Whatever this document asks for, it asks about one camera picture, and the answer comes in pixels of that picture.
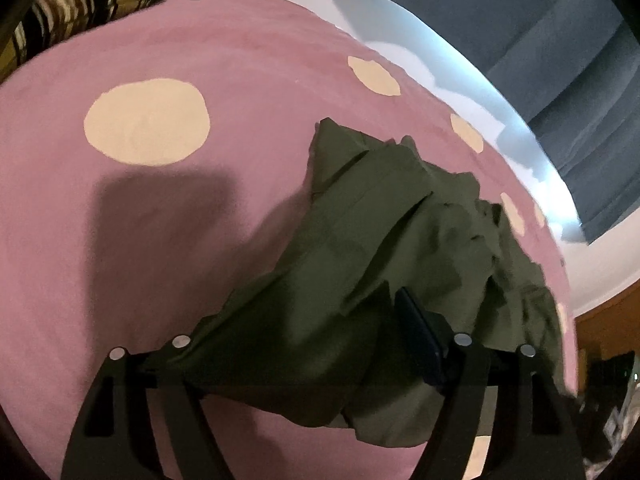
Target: patterned cushion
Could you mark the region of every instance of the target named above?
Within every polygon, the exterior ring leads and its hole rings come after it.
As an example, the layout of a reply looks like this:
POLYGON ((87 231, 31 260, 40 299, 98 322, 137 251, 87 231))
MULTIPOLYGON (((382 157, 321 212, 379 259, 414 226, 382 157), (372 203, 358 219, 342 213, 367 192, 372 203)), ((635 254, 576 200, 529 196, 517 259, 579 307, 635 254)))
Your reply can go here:
POLYGON ((0 82, 50 46, 162 0, 36 0, 0 47, 0 82))

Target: olive green cloth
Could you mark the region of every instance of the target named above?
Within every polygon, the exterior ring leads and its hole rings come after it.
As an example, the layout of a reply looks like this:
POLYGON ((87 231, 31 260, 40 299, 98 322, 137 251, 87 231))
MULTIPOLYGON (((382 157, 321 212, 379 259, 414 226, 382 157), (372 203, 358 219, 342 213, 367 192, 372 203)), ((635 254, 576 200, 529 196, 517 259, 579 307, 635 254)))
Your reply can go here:
POLYGON ((275 270, 202 319, 171 368, 302 426, 416 446, 443 397, 400 336, 392 297, 408 286, 489 348, 539 348, 561 387, 554 298, 472 174, 421 161, 410 137, 381 142, 330 119, 312 153, 312 206, 275 270))

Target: grey curtain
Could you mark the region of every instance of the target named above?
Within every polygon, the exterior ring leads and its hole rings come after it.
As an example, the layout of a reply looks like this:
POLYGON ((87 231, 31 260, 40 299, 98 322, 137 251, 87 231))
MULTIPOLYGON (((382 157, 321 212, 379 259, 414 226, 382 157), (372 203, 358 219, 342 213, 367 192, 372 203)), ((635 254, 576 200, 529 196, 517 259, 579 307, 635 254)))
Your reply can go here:
POLYGON ((588 242, 640 205, 640 44, 611 0, 392 1, 463 54, 529 124, 588 242))

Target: brown wooden cabinet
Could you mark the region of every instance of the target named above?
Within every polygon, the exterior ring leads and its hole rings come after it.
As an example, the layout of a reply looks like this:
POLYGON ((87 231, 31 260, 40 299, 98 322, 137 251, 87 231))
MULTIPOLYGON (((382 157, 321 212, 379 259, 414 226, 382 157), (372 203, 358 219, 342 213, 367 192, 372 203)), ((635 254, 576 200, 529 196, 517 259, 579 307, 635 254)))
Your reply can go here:
MULTIPOLYGON (((640 281, 576 319, 581 361, 610 359, 631 350, 640 354, 640 281)), ((578 363, 580 385, 586 362, 578 363)))

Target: pink blanket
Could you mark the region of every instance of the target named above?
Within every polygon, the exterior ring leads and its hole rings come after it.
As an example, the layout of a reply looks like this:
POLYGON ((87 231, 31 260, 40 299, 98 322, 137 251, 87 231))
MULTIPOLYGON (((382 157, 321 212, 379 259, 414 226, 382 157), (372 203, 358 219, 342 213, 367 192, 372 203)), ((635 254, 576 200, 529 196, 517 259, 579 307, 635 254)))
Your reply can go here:
MULTIPOLYGON (((566 303, 559 251, 533 200, 496 151, 476 153, 454 133, 451 114, 402 69, 284 0, 167 0, 18 70, 0 87, 0 404, 37 462, 59 477, 109 349, 148 351, 189 333, 236 285, 273 267, 305 213, 308 148, 325 117, 381 139, 411 135, 425 160, 472 171, 482 198, 507 193, 526 226, 522 247, 566 303), (349 56, 377 61, 401 95, 371 91, 349 56), (91 146, 92 103, 153 78, 201 92, 204 145, 158 167, 91 146)), ((223 399, 206 410, 238 480, 404 480, 422 451, 375 448, 348 430, 299 428, 223 399)), ((161 427, 158 439, 166 450, 161 427)))

